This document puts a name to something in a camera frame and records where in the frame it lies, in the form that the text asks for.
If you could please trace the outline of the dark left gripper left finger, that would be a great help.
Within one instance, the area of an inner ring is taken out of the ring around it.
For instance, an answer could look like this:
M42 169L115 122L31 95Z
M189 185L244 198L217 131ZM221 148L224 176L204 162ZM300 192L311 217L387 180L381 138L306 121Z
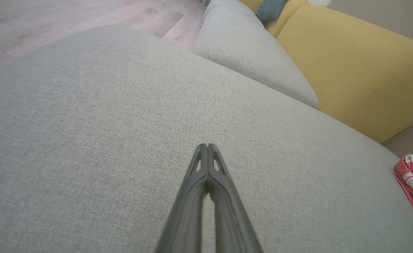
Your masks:
M155 253L200 253L202 205L208 177L208 146L200 144L191 162L157 242Z

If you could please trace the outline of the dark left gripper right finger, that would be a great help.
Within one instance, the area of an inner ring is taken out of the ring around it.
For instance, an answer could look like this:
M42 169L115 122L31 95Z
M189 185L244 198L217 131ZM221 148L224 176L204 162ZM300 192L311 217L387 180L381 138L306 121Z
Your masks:
M262 253L258 240L219 147L208 144L208 189L215 205L217 253Z

